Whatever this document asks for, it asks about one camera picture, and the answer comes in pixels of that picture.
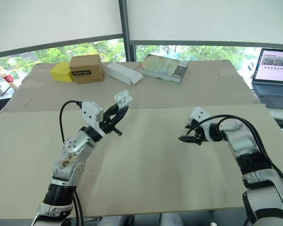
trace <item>white box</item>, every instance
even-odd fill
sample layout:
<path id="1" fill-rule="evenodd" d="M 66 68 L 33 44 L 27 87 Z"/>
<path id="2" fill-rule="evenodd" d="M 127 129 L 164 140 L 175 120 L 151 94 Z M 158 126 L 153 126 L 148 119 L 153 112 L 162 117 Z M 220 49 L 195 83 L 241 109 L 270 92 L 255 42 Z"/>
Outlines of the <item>white box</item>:
<path id="1" fill-rule="evenodd" d="M 113 78 L 116 78 L 128 85 L 134 85 L 143 78 L 142 74 L 122 66 L 118 63 L 111 63 L 106 66 L 106 72 Z"/>

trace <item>laptop screen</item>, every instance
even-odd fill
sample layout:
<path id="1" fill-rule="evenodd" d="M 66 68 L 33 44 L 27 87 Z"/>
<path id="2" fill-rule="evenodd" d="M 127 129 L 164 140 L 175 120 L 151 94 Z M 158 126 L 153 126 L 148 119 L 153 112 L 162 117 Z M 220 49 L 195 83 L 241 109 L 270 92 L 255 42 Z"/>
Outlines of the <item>laptop screen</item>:
<path id="1" fill-rule="evenodd" d="M 253 81 L 262 80 L 283 83 L 283 50 L 262 49 Z"/>

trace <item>robotic arm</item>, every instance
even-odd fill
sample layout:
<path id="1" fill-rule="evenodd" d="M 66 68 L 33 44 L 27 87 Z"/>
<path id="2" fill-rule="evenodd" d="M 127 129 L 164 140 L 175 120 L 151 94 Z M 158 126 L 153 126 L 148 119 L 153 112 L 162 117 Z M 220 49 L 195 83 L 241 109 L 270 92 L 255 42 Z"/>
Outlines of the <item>robotic arm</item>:
<path id="1" fill-rule="evenodd" d="M 106 112 L 95 102 L 82 102 L 83 119 L 89 124 L 63 143 L 62 153 L 55 163 L 44 200 L 40 203 L 32 226 L 69 226 L 74 192 L 85 169 L 88 157 L 97 142 L 112 131 L 122 133 L 115 125 L 126 114 L 132 97 L 124 90 L 115 97 L 116 104 Z"/>
<path id="2" fill-rule="evenodd" d="M 223 119 L 213 123 L 212 119 Z M 237 161 L 248 190 L 243 202 L 254 226 L 283 226 L 283 174 L 268 157 L 256 129 L 233 115 L 211 117 L 196 107 L 190 115 L 186 136 L 179 140 L 201 145 L 203 141 L 225 140 Z M 194 137 L 188 134 L 194 130 Z"/>

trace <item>brown cardboard box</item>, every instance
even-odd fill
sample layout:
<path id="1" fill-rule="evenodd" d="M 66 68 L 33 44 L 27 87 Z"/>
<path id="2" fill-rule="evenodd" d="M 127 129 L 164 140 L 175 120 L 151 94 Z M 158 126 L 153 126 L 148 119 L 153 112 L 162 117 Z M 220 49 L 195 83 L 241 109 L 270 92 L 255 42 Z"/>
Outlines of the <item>brown cardboard box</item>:
<path id="1" fill-rule="evenodd" d="M 104 71 L 99 54 L 73 56 L 69 68 L 78 84 L 104 80 Z"/>

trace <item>red object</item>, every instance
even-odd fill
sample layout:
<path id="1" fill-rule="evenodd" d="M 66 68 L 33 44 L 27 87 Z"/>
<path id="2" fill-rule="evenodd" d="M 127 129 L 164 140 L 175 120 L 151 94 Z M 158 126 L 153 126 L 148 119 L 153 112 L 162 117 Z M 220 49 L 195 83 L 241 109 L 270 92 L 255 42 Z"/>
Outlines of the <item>red object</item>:
<path id="1" fill-rule="evenodd" d="M 11 76 L 11 74 L 9 74 L 9 75 L 7 75 L 7 76 L 5 76 L 3 78 L 7 82 L 13 82 L 14 81 L 14 78 L 13 78 L 13 76 Z"/>

